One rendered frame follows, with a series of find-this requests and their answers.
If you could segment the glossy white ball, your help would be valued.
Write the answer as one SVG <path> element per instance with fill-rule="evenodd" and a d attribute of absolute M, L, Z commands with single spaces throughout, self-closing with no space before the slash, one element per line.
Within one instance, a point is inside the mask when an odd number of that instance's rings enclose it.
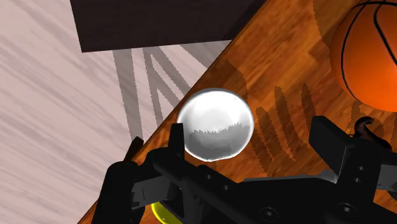
<path fill-rule="evenodd" d="M 191 95 L 178 113 L 185 151 L 204 162 L 237 156 L 254 131 L 247 102 L 231 90 L 206 88 Z"/>

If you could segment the wooden table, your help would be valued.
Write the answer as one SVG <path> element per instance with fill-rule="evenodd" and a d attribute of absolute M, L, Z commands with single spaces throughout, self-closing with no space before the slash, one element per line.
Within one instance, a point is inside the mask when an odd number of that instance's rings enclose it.
<path fill-rule="evenodd" d="M 241 95 L 255 130 L 239 155 L 210 163 L 234 181 L 315 174 L 326 164 L 308 144 L 314 115 L 325 115 L 348 133 L 360 116 L 386 136 L 397 153 L 397 113 L 359 104 L 331 72 L 327 42 L 358 0 L 267 0 L 192 87 L 222 87 Z"/>

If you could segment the dark brown curved object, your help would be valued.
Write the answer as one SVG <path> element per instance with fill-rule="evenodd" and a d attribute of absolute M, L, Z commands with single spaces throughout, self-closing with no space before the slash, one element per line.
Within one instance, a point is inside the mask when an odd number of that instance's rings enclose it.
<path fill-rule="evenodd" d="M 386 151 L 392 152 L 391 145 L 381 137 L 376 136 L 369 128 L 366 126 L 367 124 L 371 124 L 373 122 L 373 118 L 369 116 L 364 116 L 359 118 L 354 124 L 354 134 L 353 137 L 366 139 L 370 142 L 376 143 L 383 147 Z"/>

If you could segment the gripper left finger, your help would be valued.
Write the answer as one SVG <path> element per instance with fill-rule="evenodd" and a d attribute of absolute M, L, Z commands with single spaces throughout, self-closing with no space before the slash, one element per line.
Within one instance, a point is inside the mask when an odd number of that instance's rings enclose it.
<path fill-rule="evenodd" d="M 171 125 L 168 146 L 148 152 L 132 187 L 132 210 L 161 202 L 183 224 L 248 224 L 239 185 L 184 158 L 183 125 Z"/>

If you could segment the yellow round object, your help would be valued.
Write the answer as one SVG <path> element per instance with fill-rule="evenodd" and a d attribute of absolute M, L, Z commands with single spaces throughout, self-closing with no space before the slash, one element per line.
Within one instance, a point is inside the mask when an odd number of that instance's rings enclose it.
<path fill-rule="evenodd" d="M 159 202 L 152 203 L 151 210 L 162 224 L 183 224 Z"/>

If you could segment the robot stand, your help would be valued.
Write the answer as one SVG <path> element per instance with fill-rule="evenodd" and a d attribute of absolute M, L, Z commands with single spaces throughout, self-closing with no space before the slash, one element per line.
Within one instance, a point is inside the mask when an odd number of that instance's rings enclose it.
<path fill-rule="evenodd" d="M 82 52 L 231 40 L 266 0 L 70 0 Z"/>

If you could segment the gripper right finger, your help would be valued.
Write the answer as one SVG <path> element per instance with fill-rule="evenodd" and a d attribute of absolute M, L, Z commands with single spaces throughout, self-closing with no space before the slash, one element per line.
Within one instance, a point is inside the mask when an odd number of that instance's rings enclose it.
<path fill-rule="evenodd" d="M 314 116 L 309 144 L 337 175 L 337 184 L 372 201 L 376 189 L 397 201 L 397 153 L 346 134 L 325 116 Z"/>

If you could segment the orange basketball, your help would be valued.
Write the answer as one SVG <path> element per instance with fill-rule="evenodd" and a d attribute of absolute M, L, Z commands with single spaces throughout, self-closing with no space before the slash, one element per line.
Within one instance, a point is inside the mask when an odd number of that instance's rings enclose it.
<path fill-rule="evenodd" d="M 397 0 L 361 0 L 341 21 L 330 46 L 342 89 L 374 109 L 397 112 Z"/>

